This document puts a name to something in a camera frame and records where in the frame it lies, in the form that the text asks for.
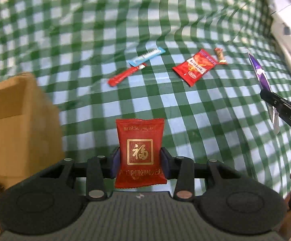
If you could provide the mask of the purple white snack bar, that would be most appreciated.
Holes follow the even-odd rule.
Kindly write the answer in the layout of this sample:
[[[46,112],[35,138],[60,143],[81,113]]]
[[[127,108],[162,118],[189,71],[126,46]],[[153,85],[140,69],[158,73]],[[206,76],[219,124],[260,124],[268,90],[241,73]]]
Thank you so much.
[[[252,53],[248,52],[248,57],[251,65],[253,66],[255,76],[258,80],[259,86],[261,90],[266,90],[272,93],[269,81],[267,79],[267,76],[265,74],[264,69],[261,67],[258,60],[253,56]],[[278,134],[280,132],[280,126],[279,126],[279,114],[274,106],[266,102],[267,111],[271,120],[271,123],[273,125],[273,130],[275,134]]]

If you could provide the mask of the red square fortune snack packet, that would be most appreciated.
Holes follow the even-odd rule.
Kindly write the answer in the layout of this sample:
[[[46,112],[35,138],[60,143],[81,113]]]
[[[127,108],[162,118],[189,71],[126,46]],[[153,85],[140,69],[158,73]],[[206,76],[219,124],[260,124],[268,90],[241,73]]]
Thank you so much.
[[[160,149],[164,119],[117,119],[120,145],[120,171],[117,189],[130,189],[166,184],[161,168]]]

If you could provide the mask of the red stick snack packet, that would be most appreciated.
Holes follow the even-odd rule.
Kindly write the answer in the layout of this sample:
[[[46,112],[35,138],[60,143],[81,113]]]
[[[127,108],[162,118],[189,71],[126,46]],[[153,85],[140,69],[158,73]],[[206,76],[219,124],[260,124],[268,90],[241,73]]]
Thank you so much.
[[[126,79],[128,76],[134,74],[135,72],[139,71],[139,70],[142,70],[143,68],[146,67],[146,64],[141,64],[137,67],[130,67],[128,68],[127,70],[125,70],[124,72],[110,78],[108,80],[108,84],[111,86],[111,87],[114,87],[116,85],[118,85],[119,83],[121,83],[124,79]]]

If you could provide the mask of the red chip snack bag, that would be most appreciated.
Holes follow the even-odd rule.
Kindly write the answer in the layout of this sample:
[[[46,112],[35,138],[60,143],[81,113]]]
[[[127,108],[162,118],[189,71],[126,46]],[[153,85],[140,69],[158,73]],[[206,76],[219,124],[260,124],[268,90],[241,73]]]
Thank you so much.
[[[178,74],[190,87],[200,80],[207,72],[218,64],[206,50],[201,49],[185,62],[175,66],[172,70]]]

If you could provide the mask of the small brown red candy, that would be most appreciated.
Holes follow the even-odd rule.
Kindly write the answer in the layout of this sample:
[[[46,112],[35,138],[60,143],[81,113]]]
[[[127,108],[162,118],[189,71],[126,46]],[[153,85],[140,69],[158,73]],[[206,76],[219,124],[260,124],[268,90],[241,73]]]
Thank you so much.
[[[217,48],[214,49],[214,52],[215,52],[215,54],[217,56],[219,64],[227,64],[226,58],[223,55],[223,49],[222,48],[217,47]]]

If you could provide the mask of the blue white snack bar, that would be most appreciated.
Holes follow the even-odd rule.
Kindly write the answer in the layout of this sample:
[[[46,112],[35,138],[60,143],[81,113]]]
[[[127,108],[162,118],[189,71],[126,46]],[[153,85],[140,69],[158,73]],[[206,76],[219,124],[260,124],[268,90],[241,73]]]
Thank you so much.
[[[150,51],[148,51],[147,53],[144,53],[142,55],[134,57],[133,59],[130,59],[128,61],[128,63],[133,67],[138,67],[139,65],[147,62],[148,60],[150,60],[158,55],[162,55],[165,52],[166,51],[161,47],[153,48]]]

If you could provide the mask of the cardboard box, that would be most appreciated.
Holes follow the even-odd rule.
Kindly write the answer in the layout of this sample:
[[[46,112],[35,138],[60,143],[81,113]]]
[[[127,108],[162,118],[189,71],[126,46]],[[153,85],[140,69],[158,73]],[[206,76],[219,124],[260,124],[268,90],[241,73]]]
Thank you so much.
[[[28,240],[69,225],[77,196],[64,170],[58,108],[28,72],[0,82],[0,233]]]

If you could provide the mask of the green checkered sofa cover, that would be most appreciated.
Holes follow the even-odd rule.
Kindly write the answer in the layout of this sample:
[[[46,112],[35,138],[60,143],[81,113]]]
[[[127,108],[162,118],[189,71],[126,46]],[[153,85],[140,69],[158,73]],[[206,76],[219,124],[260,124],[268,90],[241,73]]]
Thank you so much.
[[[291,128],[274,133],[248,52],[273,92],[291,75],[271,35],[266,0],[0,0],[0,81],[32,73],[60,110],[65,155],[84,162],[118,145],[116,119],[165,119],[162,144],[216,159],[286,196]],[[128,61],[166,52],[111,87]],[[172,68],[201,49],[218,62],[193,87]]]

